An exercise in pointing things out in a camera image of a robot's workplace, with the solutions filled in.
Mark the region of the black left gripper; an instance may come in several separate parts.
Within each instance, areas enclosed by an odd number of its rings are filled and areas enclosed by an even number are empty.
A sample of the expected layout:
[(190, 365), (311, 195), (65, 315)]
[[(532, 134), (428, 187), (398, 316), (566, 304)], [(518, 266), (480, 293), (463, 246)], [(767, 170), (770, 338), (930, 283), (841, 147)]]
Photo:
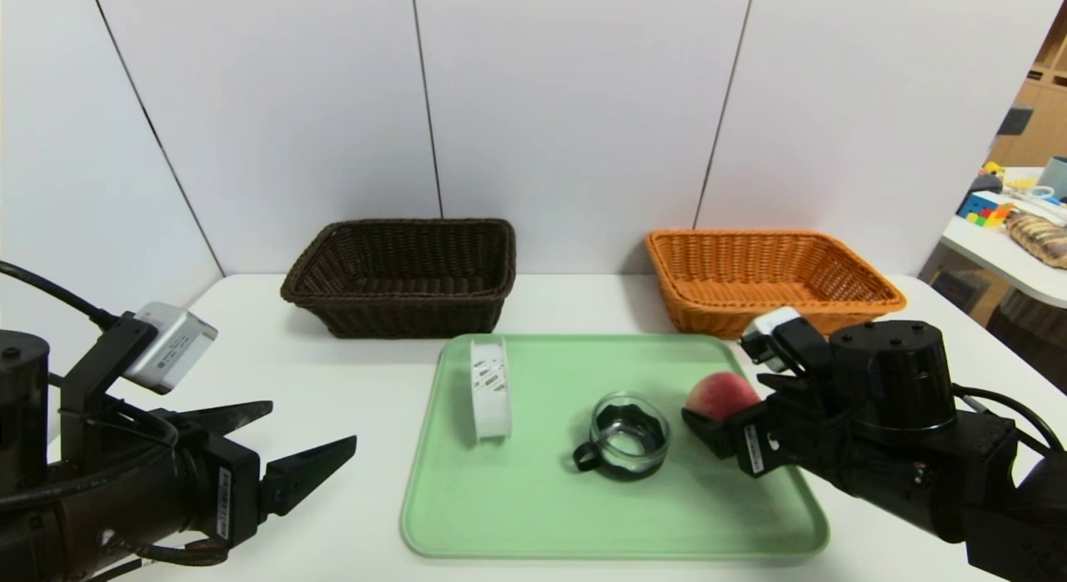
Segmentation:
[(87, 491), (58, 503), (62, 581), (103, 581), (149, 565), (221, 565), (270, 516), (287, 516), (350, 460), (357, 435), (266, 465), (230, 432), (268, 416), (270, 400), (176, 412), (157, 409), (168, 432), (130, 443)]

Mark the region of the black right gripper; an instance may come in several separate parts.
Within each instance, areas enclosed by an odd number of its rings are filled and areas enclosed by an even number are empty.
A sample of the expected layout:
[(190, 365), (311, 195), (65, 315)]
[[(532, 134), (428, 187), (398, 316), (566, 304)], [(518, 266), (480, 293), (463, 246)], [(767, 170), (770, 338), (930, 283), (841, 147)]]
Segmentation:
[(808, 392), (805, 378), (792, 374), (761, 373), (757, 378), (774, 391), (766, 399), (727, 421), (682, 408), (687, 429), (718, 459), (737, 456), (742, 471), (752, 477), (795, 465), (821, 479), (841, 479), (854, 403), (823, 400)]

